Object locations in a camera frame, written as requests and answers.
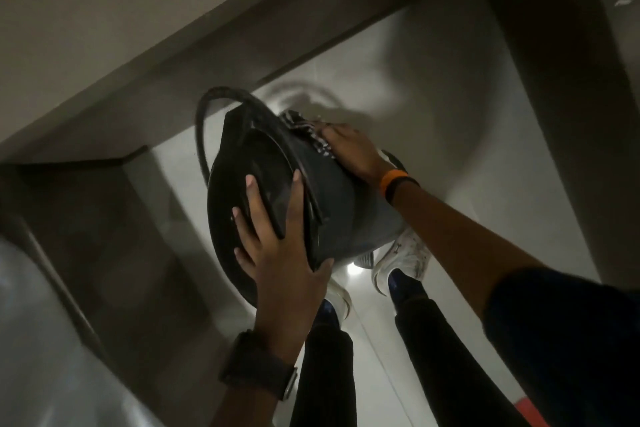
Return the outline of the person's left hand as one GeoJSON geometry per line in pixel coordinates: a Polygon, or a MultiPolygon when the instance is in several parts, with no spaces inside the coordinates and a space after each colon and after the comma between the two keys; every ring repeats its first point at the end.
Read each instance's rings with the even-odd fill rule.
{"type": "Polygon", "coordinates": [[[242,248],[257,276],[257,313],[253,331],[268,351],[294,364],[325,294],[314,294],[304,241],[304,185],[299,170],[292,178],[285,235],[260,242],[236,206],[232,209],[242,248]]]}

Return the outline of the person's right hand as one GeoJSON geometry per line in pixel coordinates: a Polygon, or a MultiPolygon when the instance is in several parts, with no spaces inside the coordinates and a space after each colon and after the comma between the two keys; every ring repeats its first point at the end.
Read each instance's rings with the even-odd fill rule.
{"type": "Polygon", "coordinates": [[[386,172],[395,169],[359,130],[356,130],[355,142],[347,150],[334,154],[336,160],[349,172],[375,188],[379,188],[380,180],[386,172]]]}

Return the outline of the black white checkered cloth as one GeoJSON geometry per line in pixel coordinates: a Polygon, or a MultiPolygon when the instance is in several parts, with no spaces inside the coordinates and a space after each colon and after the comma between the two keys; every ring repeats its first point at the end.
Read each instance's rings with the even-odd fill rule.
{"type": "Polygon", "coordinates": [[[281,112],[278,115],[278,119],[291,133],[314,148],[319,155],[335,160],[332,147],[328,141],[317,132],[316,125],[313,121],[292,109],[281,112]]]}

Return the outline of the person's left forearm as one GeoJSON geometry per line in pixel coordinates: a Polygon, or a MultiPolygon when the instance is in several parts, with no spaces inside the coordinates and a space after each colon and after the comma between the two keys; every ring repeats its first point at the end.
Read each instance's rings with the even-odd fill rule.
{"type": "Polygon", "coordinates": [[[279,402],[265,389],[228,386],[210,427],[273,427],[279,402]]]}

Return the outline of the person's right forearm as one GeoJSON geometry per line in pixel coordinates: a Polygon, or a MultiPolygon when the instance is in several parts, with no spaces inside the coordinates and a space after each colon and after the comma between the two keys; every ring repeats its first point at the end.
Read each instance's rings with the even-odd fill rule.
{"type": "Polygon", "coordinates": [[[397,188],[392,206],[422,239],[480,319],[503,279],[516,271],[547,267],[410,182],[397,188]]]}

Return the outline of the white sneaker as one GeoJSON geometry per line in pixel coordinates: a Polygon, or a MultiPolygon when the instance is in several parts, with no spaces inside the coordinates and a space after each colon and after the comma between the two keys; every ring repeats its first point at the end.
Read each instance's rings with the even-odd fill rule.
{"type": "Polygon", "coordinates": [[[399,269],[405,275],[421,282],[430,258],[431,253],[427,246],[408,227],[393,243],[383,246],[381,252],[374,253],[372,285],[379,294],[390,297],[388,278],[393,270],[399,269]]]}
{"type": "Polygon", "coordinates": [[[348,291],[336,282],[334,278],[330,278],[325,293],[325,300],[332,305],[341,325],[348,318],[353,308],[353,303],[348,291]]]}

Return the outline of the orange black wristband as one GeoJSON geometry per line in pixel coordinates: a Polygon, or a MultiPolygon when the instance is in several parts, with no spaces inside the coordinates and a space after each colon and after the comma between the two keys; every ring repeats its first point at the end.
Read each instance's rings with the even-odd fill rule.
{"type": "Polygon", "coordinates": [[[420,187],[420,184],[417,180],[412,178],[406,171],[403,171],[401,169],[390,169],[382,176],[380,180],[379,190],[387,203],[393,204],[397,188],[405,182],[410,182],[420,187]]]}

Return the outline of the black trouser leg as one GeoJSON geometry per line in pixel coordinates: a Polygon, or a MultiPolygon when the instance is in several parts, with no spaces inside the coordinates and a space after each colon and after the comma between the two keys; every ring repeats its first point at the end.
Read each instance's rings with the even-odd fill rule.
{"type": "Polygon", "coordinates": [[[289,427],[357,427],[353,342],[325,299],[305,342],[289,427]]]}
{"type": "Polygon", "coordinates": [[[531,427],[458,338],[422,282],[388,276],[395,324],[438,427],[531,427]]]}

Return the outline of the dark wristwatch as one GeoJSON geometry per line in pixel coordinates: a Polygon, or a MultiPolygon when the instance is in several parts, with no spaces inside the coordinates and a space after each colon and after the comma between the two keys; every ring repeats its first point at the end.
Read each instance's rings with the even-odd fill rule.
{"type": "Polygon", "coordinates": [[[228,387],[261,389],[285,401],[298,378],[298,368],[269,352],[254,331],[245,330],[237,335],[218,378],[228,387]]]}

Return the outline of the grey metal panel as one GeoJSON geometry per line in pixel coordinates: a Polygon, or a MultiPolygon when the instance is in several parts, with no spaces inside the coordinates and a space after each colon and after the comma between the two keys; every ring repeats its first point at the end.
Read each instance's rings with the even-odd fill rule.
{"type": "Polygon", "coordinates": [[[36,263],[3,237],[0,427],[165,427],[84,345],[36,263]]]}

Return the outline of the dark blue sleeve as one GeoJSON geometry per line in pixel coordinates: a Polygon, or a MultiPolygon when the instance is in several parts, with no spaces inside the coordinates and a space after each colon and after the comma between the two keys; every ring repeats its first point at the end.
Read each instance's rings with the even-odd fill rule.
{"type": "Polygon", "coordinates": [[[483,327],[550,427],[640,427],[640,291],[522,269],[483,327]]]}

